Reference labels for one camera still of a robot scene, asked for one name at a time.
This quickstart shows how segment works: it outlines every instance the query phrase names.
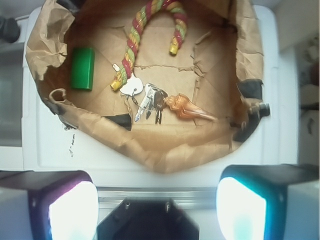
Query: rope toy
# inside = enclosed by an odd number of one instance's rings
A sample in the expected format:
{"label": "rope toy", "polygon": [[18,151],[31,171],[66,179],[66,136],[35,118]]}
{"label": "rope toy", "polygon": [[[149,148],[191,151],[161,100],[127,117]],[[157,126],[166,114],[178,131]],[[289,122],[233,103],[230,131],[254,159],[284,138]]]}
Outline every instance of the rope toy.
{"label": "rope toy", "polygon": [[175,56],[181,48],[187,33],[187,15],[182,4],[177,0],[151,0],[146,6],[137,12],[132,21],[132,27],[125,49],[122,64],[119,66],[114,80],[110,84],[112,90],[116,91],[125,85],[131,78],[135,65],[135,60],[139,50],[139,43],[147,22],[155,13],[166,10],[173,14],[175,20],[174,36],[171,40],[169,53]]}

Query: black tape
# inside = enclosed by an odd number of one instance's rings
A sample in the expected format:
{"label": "black tape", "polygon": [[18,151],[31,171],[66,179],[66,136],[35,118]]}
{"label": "black tape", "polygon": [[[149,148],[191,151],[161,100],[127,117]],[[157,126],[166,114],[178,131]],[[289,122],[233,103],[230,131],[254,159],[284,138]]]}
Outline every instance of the black tape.
{"label": "black tape", "polygon": [[128,131],[131,131],[132,120],[129,114],[122,114],[116,116],[105,116],[105,118],[111,120],[112,122],[118,124],[121,127],[124,127]]}
{"label": "black tape", "polygon": [[86,0],[57,0],[56,2],[68,9],[71,13],[76,14],[80,11]]}
{"label": "black tape", "polygon": [[261,118],[270,115],[269,104],[261,103],[253,112],[248,114],[248,123],[239,130],[234,136],[233,140],[236,142],[244,143],[250,135],[256,130],[260,123]]}
{"label": "black tape", "polygon": [[237,87],[243,97],[262,100],[262,85],[261,79],[246,79],[238,83]]}

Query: light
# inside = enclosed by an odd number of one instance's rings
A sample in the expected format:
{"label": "light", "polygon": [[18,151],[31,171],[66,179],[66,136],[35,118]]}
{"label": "light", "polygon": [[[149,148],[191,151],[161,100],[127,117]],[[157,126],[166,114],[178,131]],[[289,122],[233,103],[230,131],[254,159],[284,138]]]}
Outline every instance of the light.
{"label": "light", "polygon": [[220,229],[227,240],[263,240],[267,201],[233,177],[223,178],[216,193]]}
{"label": "light", "polygon": [[89,181],[78,183],[49,206],[52,239],[93,239],[98,214],[97,188]]}

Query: gray surface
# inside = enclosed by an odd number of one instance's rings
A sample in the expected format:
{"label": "gray surface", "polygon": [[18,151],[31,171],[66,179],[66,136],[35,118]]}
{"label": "gray surface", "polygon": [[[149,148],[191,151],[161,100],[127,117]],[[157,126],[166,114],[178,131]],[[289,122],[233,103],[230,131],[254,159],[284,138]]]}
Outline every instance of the gray surface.
{"label": "gray surface", "polygon": [[32,238],[28,192],[0,187],[0,240]]}
{"label": "gray surface", "polygon": [[[319,33],[305,38],[294,47],[298,84],[300,85],[299,104],[319,103],[319,86],[312,85],[310,69],[319,64]],[[299,151],[300,164],[319,165],[319,111],[300,110]]]}
{"label": "gray surface", "polygon": [[29,15],[44,2],[45,0],[0,0],[0,15],[6,18]]}
{"label": "gray surface", "polygon": [[285,240],[319,239],[319,180],[287,190]]}
{"label": "gray surface", "polygon": [[23,47],[0,46],[0,146],[22,146]]}

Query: paper bag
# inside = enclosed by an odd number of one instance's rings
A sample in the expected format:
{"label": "paper bag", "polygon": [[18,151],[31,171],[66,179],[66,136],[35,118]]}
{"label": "paper bag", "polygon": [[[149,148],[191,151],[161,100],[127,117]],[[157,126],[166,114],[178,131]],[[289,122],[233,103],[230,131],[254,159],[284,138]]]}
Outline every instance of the paper bag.
{"label": "paper bag", "polygon": [[[114,92],[113,64],[124,56],[132,20],[147,0],[87,0],[74,17],[47,0],[30,35],[26,59],[43,102],[66,124],[159,173],[203,165],[240,147],[250,114],[258,109],[263,53],[249,0],[181,0],[188,30],[177,56],[169,55],[172,16],[159,12],[141,36],[134,74],[169,96],[182,93],[219,120],[180,119],[167,107],[162,124],[142,117],[132,130],[105,116],[138,107]],[[92,91],[71,89],[71,56],[76,47],[95,51]],[[136,96],[138,102],[144,93]]]}

